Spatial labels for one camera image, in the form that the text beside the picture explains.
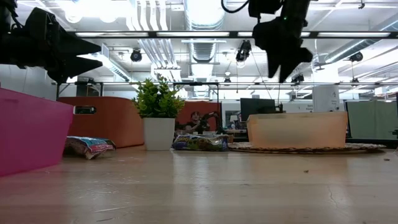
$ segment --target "computer monitor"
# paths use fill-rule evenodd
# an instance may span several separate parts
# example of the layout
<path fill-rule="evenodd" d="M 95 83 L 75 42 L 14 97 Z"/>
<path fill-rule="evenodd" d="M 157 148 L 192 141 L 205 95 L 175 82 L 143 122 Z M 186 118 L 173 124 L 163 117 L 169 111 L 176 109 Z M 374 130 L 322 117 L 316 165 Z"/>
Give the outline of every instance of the computer monitor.
<path fill-rule="evenodd" d="M 275 100 L 241 98 L 242 121 L 247 121 L 252 114 L 276 113 Z"/>

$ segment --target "green leaves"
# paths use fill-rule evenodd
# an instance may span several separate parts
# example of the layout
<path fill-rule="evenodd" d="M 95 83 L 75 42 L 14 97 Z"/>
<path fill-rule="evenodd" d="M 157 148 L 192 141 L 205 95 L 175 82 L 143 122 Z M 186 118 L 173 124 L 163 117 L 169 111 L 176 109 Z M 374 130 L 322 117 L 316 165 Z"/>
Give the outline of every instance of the green leaves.
<path fill-rule="evenodd" d="M 184 101 L 175 96 L 180 86 L 170 90 L 164 77 L 159 77 L 159 84 L 155 86 L 150 79 L 138 84 L 137 98 L 131 101 L 139 110 L 141 118 L 176 118 L 184 107 Z"/>

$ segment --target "woven placemat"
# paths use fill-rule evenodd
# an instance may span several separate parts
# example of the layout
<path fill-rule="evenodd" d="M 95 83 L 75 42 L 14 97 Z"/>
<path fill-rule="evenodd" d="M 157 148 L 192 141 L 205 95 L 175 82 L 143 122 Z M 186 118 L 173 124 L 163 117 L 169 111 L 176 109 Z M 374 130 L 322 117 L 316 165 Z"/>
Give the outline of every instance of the woven placemat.
<path fill-rule="evenodd" d="M 256 152 L 256 153 L 272 153 L 272 154 L 346 154 L 346 153 L 378 153 L 384 152 L 381 149 L 383 145 L 377 144 L 360 144 L 346 143 L 345 147 L 323 147 L 323 148 L 255 148 L 250 142 L 235 142 L 229 144 L 230 151 L 236 152 Z"/>

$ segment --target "pink plastic bin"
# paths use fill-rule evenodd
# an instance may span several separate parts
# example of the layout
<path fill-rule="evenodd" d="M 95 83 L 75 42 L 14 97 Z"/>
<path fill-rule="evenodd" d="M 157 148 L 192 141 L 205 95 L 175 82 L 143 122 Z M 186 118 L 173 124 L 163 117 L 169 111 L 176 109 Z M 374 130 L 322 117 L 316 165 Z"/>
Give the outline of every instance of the pink plastic bin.
<path fill-rule="evenodd" d="M 57 164 L 72 117 L 71 105 L 0 88 L 0 177 Z"/>

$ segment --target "potted plant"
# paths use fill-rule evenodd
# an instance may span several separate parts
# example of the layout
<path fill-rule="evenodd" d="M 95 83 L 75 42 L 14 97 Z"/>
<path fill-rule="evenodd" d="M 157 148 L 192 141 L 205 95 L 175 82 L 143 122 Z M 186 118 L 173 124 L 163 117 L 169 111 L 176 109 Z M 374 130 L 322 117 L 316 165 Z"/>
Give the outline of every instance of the potted plant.
<path fill-rule="evenodd" d="M 148 151 L 170 150 L 174 138 L 175 118 L 184 102 L 175 96 L 179 89 L 170 90 L 166 78 L 159 77 L 156 86 L 150 79 L 138 84 L 137 97 L 132 102 L 144 119 L 144 141 Z"/>

